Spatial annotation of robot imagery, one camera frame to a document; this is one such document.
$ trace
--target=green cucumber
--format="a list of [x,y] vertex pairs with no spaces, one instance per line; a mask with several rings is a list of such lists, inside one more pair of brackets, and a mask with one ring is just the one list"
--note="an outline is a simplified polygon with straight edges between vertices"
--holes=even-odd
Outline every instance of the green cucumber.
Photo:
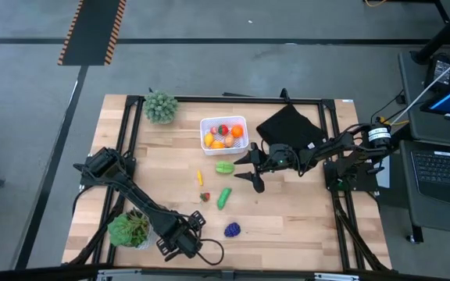
[[222,191],[222,194],[220,194],[220,197],[218,198],[217,204],[218,209],[221,210],[223,207],[225,207],[225,203],[227,203],[228,196],[230,195],[230,192],[232,192],[232,189],[230,187],[225,187]]
[[234,171],[234,164],[227,161],[218,161],[216,163],[216,171],[218,173],[232,173]]

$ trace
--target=white cable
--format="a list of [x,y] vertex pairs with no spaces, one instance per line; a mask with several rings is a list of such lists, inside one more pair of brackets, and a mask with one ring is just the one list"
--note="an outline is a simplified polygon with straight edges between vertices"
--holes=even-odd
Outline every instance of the white cable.
[[439,81],[446,73],[448,73],[450,71],[450,67],[448,69],[446,69],[439,77],[437,77],[437,79],[434,80],[434,82],[432,82],[430,85],[428,85],[428,87],[426,87],[423,92],[418,96],[418,98],[416,98],[414,101],[411,102],[411,104],[397,117],[395,118],[394,122],[392,122],[390,124],[390,126],[392,126],[393,124],[395,124],[406,112],[408,112],[408,110],[410,110],[412,108],[412,106],[428,91],[430,90],[430,88],[437,83],[437,81]]

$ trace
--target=black cloth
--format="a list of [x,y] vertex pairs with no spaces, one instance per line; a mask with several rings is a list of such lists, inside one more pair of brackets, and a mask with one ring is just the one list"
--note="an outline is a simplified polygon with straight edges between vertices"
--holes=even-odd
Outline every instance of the black cloth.
[[256,127],[259,135],[268,144],[287,144],[294,149],[318,147],[323,143],[323,131],[292,105],[284,106],[279,112]]

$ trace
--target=black floor mat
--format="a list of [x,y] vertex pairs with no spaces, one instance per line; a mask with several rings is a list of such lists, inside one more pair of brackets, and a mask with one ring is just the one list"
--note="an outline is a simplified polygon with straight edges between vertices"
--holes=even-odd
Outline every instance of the black floor mat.
[[125,8],[126,0],[80,0],[60,52],[59,65],[109,65]]

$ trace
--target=keyboard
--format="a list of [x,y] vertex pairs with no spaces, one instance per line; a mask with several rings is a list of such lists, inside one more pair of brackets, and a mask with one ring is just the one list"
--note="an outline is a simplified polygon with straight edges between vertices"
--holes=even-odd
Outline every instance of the keyboard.
[[419,181],[450,184],[450,153],[413,151],[416,178]]

